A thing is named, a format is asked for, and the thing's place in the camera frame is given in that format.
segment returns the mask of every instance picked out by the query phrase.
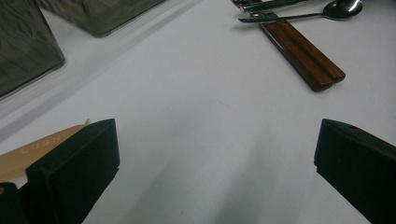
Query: spoon bowl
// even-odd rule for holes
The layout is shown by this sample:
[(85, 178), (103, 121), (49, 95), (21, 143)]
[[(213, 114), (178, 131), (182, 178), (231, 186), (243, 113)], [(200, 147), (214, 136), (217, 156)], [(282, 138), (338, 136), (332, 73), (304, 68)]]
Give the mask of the spoon bowl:
[(238, 19), (247, 23), (266, 23), (279, 20), (296, 20), (308, 17), (324, 17), (331, 20), (346, 20), (358, 15), (363, 10), (363, 3), (360, 0), (337, 0), (330, 2), (321, 13), (311, 13), (299, 16), (264, 18), (254, 16), (252, 18)]

